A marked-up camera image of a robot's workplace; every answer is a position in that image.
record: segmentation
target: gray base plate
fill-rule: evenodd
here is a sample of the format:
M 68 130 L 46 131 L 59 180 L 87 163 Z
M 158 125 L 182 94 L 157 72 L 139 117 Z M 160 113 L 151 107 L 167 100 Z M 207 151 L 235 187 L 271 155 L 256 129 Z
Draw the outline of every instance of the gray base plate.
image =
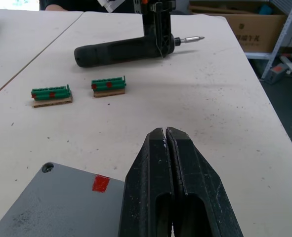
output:
M 93 191 L 96 174 L 53 163 L 40 170 L 0 221 L 0 237 L 117 237 L 124 182 Z

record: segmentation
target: screw hole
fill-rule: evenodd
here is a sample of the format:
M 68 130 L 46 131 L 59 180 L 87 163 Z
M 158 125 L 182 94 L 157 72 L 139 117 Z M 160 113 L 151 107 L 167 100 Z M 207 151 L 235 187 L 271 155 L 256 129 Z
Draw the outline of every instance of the screw hole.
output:
M 53 163 L 46 163 L 42 166 L 43 173 L 49 173 L 53 169 Z

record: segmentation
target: cardboard box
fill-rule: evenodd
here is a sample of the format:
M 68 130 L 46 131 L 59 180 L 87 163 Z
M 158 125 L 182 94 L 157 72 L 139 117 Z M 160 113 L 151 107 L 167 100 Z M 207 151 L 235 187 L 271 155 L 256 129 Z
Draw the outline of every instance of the cardboard box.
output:
M 263 4 L 272 15 L 259 15 Z M 190 1 L 193 14 L 226 17 L 244 52 L 272 52 L 287 16 L 269 2 Z

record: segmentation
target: person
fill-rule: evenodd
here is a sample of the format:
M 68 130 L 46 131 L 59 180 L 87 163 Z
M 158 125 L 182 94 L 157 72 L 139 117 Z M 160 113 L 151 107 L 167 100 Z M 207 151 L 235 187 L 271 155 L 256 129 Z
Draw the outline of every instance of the person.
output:
M 107 12 L 97 0 L 40 0 L 40 10 Z M 114 12 L 134 13 L 133 0 L 125 0 Z

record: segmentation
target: red tape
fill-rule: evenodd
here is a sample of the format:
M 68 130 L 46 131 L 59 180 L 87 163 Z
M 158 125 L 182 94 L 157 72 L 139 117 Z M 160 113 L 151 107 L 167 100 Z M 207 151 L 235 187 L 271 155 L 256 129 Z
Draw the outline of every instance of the red tape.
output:
M 99 174 L 96 175 L 92 186 L 92 191 L 104 193 L 107 189 L 109 182 L 110 182 L 109 177 L 105 177 Z

